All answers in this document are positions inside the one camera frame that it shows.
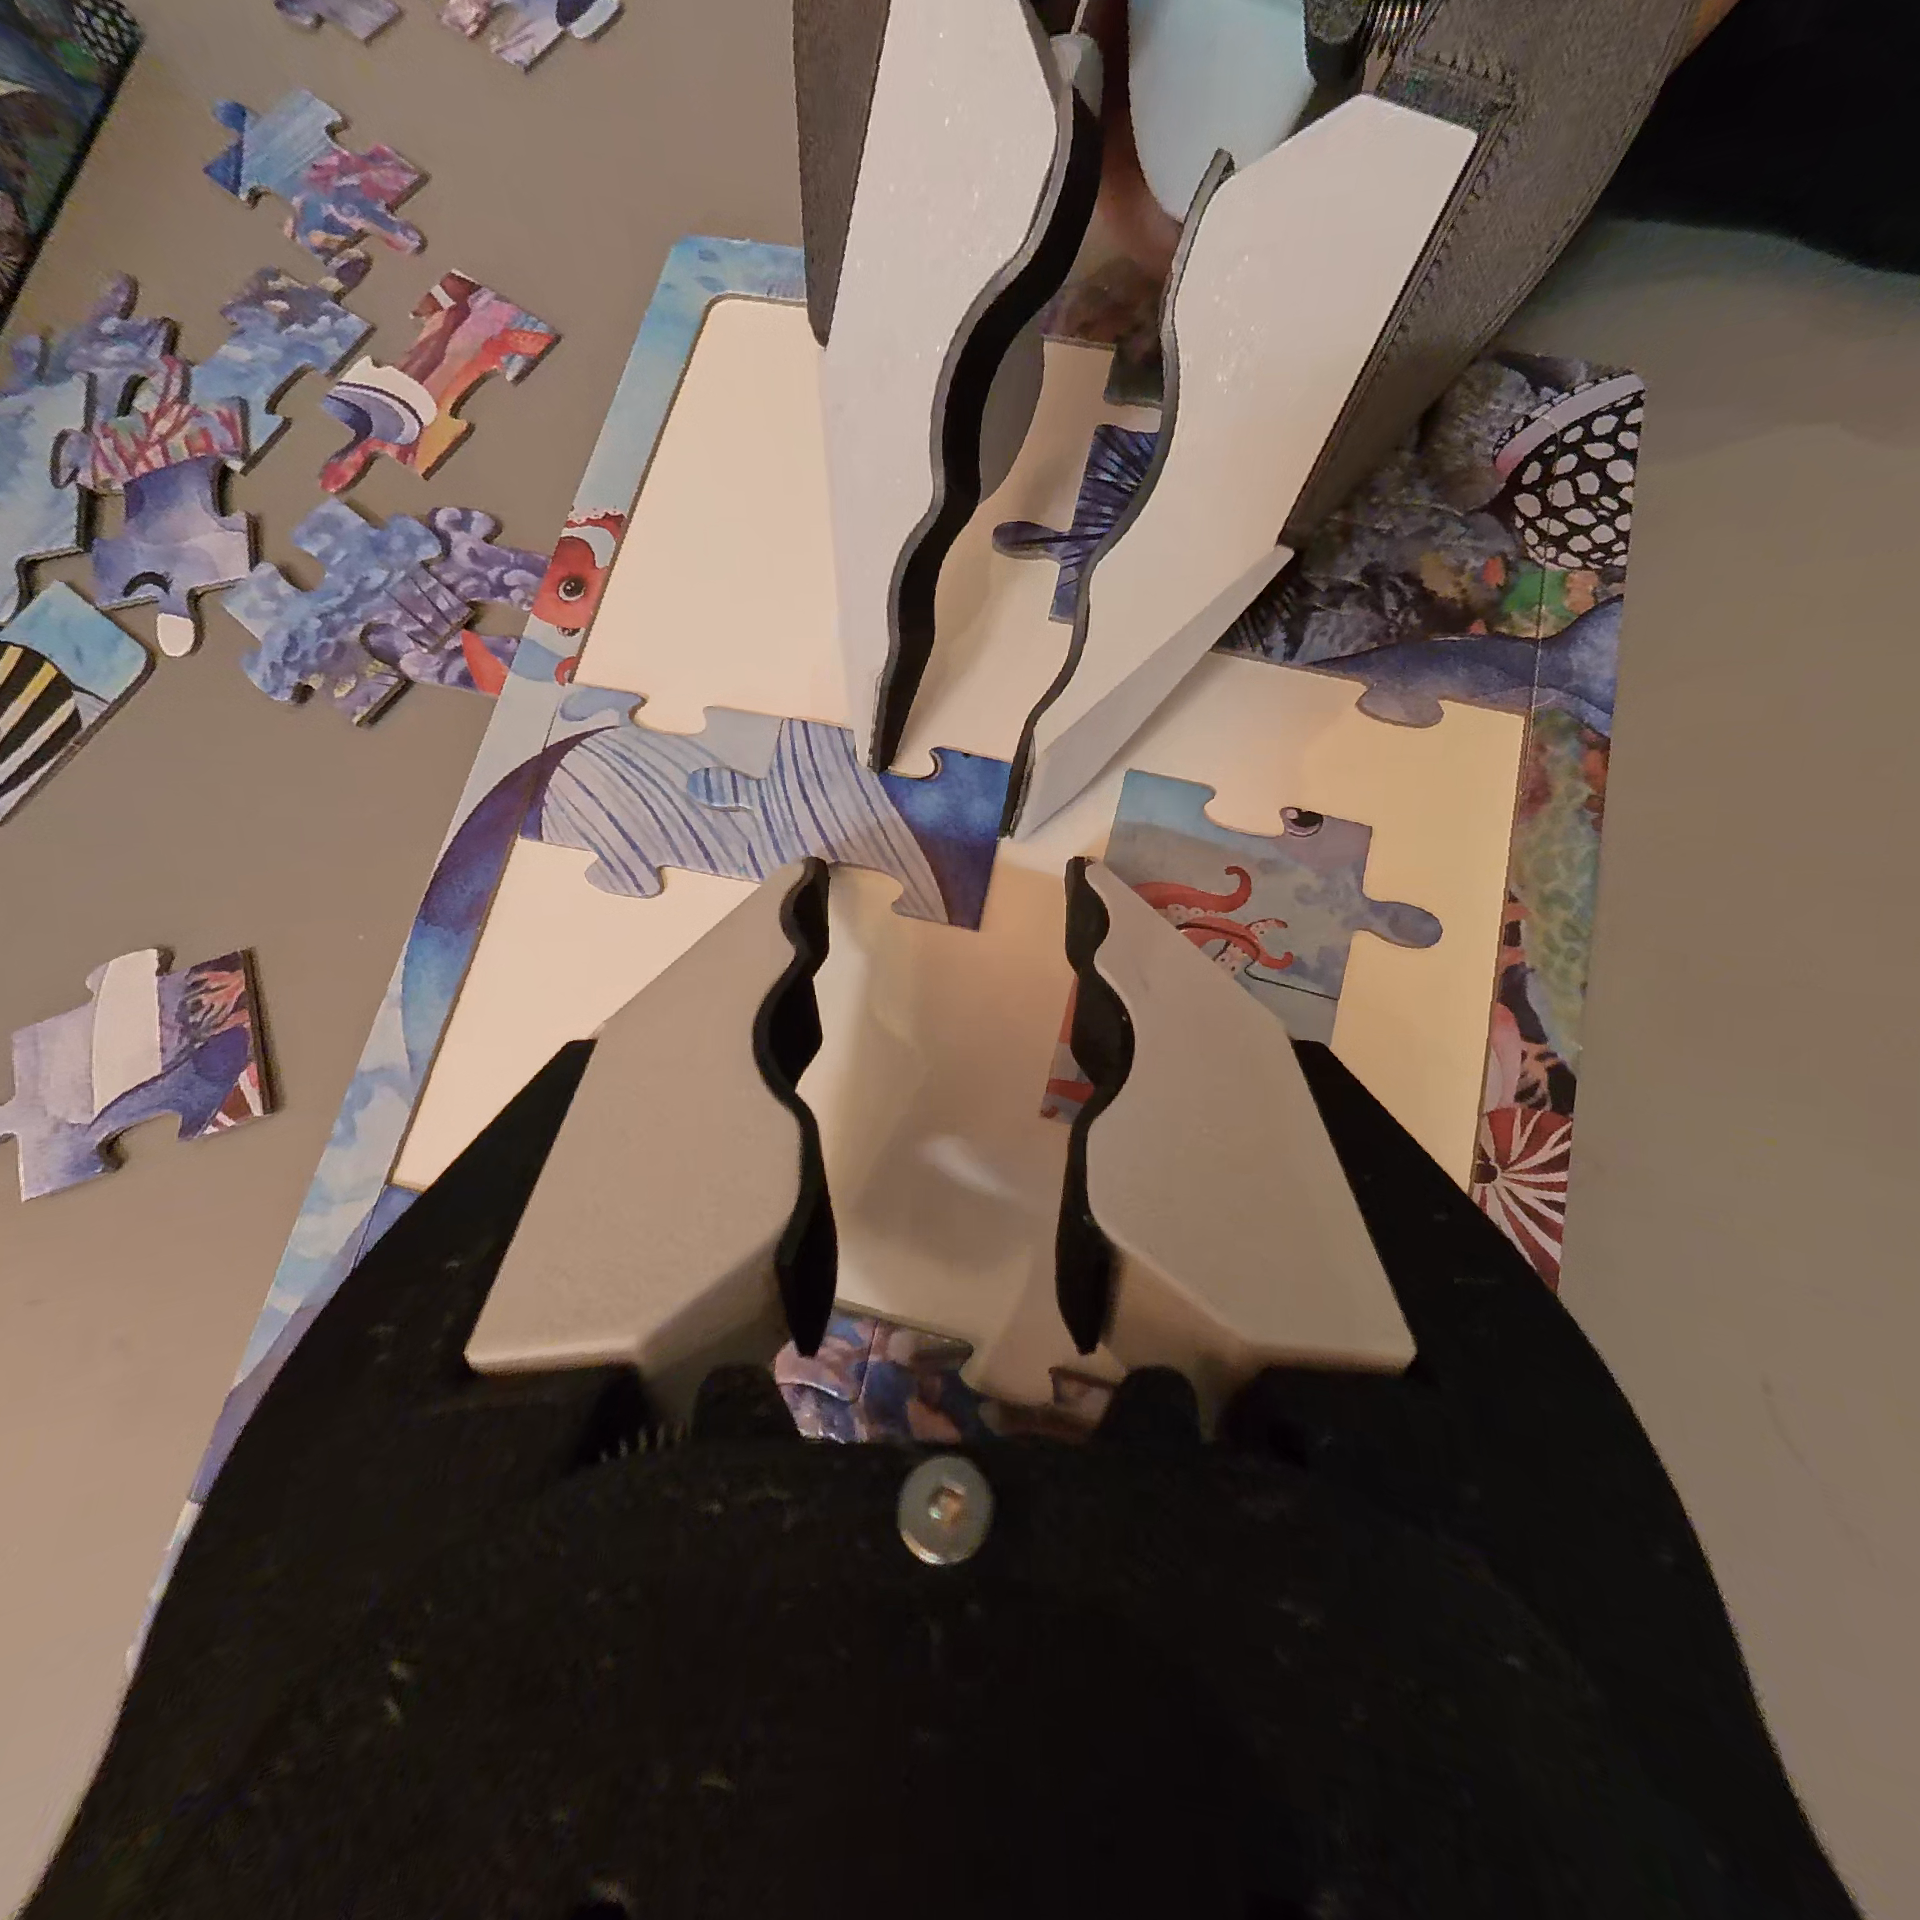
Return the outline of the person's black clothing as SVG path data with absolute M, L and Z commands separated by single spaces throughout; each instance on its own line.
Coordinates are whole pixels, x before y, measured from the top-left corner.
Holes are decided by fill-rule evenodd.
M 1600 210 L 1918 274 L 1918 5 L 1723 5 Z

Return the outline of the white banded purple puzzle piece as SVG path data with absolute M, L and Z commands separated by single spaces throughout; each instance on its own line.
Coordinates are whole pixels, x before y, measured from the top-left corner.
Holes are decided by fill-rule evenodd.
M 188 1143 L 275 1103 L 246 948 L 184 967 L 162 948 L 120 953 L 88 973 L 82 1004 L 19 1025 L 8 1062 L 3 1137 L 24 1202 L 115 1169 L 123 1133 L 148 1120 L 173 1117 Z

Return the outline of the pale striped whale puzzle piece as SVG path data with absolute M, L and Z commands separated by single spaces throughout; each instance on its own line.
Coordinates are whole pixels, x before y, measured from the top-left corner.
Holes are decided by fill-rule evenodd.
M 518 839 L 588 852 L 588 881 L 612 896 L 664 892 L 664 872 L 763 880 L 780 866 L 753 805 L 784 720 L 707 709 L 686 732 L 645 727 L 640 694 L 561 694 Z

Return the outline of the assembled sea urchin puzzle section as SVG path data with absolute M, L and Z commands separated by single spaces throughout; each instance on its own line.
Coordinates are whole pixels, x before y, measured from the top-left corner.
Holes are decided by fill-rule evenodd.
M 1466 703 L 1608 738 L 1644 408 L 1633 369 L 1480 358 L 1217 652 L 1355 680 L 1390 724 Z

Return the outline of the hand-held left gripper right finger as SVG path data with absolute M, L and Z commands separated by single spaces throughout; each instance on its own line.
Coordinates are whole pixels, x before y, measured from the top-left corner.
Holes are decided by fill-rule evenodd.
M 1075 1061 L 1054 1284 L 1080 1352 L 1398 1375 L 1413 1332 L 1280 1020 L 1101 862 L 1065 876 Z

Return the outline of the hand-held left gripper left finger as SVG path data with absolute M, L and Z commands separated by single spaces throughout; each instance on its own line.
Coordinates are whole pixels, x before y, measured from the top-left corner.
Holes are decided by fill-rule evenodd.
M 474 1372 L 707 1375 L 818 1351 L 836 1226 L 800 1078 L 825 1037 L 828 918 L 828 864 L 792 862 L 606 1022 L 469 1337 Z

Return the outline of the scattered loose puzzle pieces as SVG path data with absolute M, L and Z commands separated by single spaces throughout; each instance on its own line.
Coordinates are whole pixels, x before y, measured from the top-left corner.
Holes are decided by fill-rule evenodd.
M 502 690 L 516 640 L 478 630 L 481 608 L 579 632 L 598 591 L 582 520 L 549 558 L 505 543 L 478 509 L 372 519 L 350 502 L 378 462 L 442 469 L 472 430 L 472 390 L 525 377 L 561 334 L 446 271 L 412 308 L 414 341 L 390 361 L 363 354 L 372 327 L 352 292 L 370 247 L 422 250 L 405 214 L 422 170 L 394 146 L 342 143 L 345 116 L 302 87 L 210 112 L 224 143 L 206 181 L 250 208 L 276 200 L 283 238 L 320 277 L 254 271 L 222 304 L 206 356 L 184 351 L 176 320 L 138 308 L 131 277 L 73 325 L 5 349 L 5 815 L 76 759 L 156 653 L 200 647 L 212 601 L 250 637 L 256 690 L 368 724 L 412 686 Z M 232 504 L 233 480 L 285 431 L 282 399 L 304 374 L 331 378 L 320 408 L 342 430 L 294 527 L 320 567 L 312 584 L 269 565 L 252 514 Z

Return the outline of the cream jigsaw puzzle tray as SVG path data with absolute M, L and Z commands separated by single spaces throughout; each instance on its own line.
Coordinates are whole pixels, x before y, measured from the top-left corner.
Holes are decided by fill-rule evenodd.
M 948 655 L 900 776 L 934 750 L 1008 760 L 1060 661 L 1072 589 L 1157 446 L 1152 377 L 1115 320 L 1049 320 L 1041 408 L 952 556 Z M 322 1305 L 416 1194 L 564 1042 L 610 1017 L 757 881 L 588 881 L 588 852 L 518 837 L 561 694 L 640 694 L 650 729 L 707 709 L 848 727 L 832 648 L 824 349 L 800 253 L 691 236 L 664 265 L 568 516 L 597 596 L 576 632 L 531 614 L 449 840 L 200 1465 L 154 1596 L 210 1482 Z M 1211 652 L 1080 799 L 1000 839 L 977 928 L 897 911 L 898 880 L 832 866 L 828 1037 L 802 1080 L 824 1132 L 840 1311 L 962 1337 L 968 1382 L 1041 1402 L 1075 1359 L 1052 1242 L 1068 1120 L 1041 1116 L 1072 989 L 1065 866 L 1101 857 L 1122 778 L 1214 788 L 1274 831 L 1284 807 L 1374 831 L 1365 888 L 1443 920 L 1425 950 L 1363 933 L 1332 1049 L 1554 1286 L 1569 1216 L 1611 735 L 1545 710 L 1360 710 L 1360 684 Z

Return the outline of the octopus puzzle piece pair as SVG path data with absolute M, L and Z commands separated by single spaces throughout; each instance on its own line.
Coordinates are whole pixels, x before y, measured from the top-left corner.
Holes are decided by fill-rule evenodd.
M 1257 1001 L 1266 1012 L 1284 1022 L 1296 1040 L 1332 1042 L 1338 1020 L 1338 997 L 1312 992 L 1300 985 L 1289 985 L 1280 976 L 1266 976 L 1250 967 L 1234 970 L 1232 977 Z M 1090 1078 L 1072 1052 L 1072 1017 L 1076 989 L 1068 992 L 1062 1007 L 1062 1025 L 1054 1049 L 1046 1084 L 1041 1102 L 1041 1116 L 1046 1120 L 1072 1120 L 1089 1102 Z

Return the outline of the dark cornered whale puzzle piece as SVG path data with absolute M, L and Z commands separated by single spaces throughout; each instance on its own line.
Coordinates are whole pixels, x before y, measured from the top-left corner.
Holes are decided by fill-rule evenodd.
M 977 928 L 1013 770 L 960 750 L 932 759 L 930 774 L 880 774 L 845 727 L 786 717 L 763 774 L 715 760 L 686 788 L 746 830 L 757 872 L 818 857 L 898 880 L 904 917 Z

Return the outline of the person's right hand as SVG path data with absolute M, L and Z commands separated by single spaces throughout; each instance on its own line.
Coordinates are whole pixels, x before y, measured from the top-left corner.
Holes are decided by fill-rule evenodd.
M 1166 284 L 1184 221 L 1169 212 L 1126 152 L 1101 162 L 1094 229 L 1109 255 L 1129 260 L 1148 280 Z

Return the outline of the octopus puzzle piece with eye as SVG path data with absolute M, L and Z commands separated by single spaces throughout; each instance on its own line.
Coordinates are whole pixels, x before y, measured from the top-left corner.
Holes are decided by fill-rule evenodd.
M 1210 815 L 1214 788 L 1133 770 L 1122 778 L 1107 866 L 1188 945 L 1305 1040 L 1331 1040 L 1353 941 L 1425 950 L 1443 920 L 1365 888 L 1374 831 L 1284 807 L 1274 831 Z

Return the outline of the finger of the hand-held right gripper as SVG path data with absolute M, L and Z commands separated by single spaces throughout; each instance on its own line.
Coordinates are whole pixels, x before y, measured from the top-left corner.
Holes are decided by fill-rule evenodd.
M 944 565 L 1018 463 L 1089 233 L 1101 54 L 1072 5 L 813 6 L 813 338 L 848 727 L 893 768 Z
M 1094 549 L 1016 756 L 1016 833 L 1065 809 L 1289 560 L 1280 532 L 1480 146 L 1363 93 L 1217 154 L 1161 305 L 1155 457 Z

